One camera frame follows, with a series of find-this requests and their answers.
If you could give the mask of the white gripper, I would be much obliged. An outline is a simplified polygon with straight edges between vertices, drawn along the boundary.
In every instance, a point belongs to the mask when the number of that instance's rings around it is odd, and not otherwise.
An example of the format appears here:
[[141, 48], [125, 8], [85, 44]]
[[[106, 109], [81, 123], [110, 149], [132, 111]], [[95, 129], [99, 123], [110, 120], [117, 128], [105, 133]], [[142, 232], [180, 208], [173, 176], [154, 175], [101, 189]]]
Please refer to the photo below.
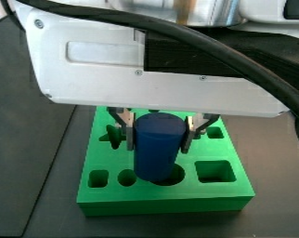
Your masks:
[[134, 113], [128, 108], [274, 117], [288, 107], [257, 85], [206, 73], [144, 70], [145, 35], [126, 27], [74, 20], [11, 0], [26, 30], [38, 87], [53, 102], [110, 106], [126, 150]]

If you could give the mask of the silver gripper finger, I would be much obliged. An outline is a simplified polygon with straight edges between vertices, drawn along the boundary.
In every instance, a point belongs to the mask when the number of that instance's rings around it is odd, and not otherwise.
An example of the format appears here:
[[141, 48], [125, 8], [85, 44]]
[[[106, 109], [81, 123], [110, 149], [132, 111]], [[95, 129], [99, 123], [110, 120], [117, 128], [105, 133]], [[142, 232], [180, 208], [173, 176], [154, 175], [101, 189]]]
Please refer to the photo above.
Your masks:
[[192, 141], [198, 139], [205, 129], [213, 125], [220, 119], [220, 116], [213, 113], [197, 112], [184, 119], [185, 133], [181, 142], [181, 153], [188, 153]]

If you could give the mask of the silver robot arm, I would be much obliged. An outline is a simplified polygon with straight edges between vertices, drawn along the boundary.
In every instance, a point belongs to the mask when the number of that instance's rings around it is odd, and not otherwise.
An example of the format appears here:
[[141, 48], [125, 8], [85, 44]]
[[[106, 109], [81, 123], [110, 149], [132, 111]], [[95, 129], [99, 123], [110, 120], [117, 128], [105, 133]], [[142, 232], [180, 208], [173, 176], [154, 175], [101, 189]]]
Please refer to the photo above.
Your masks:
[[38, 86], [57, 103], [294, 115], [297, 0], [11, 0]]

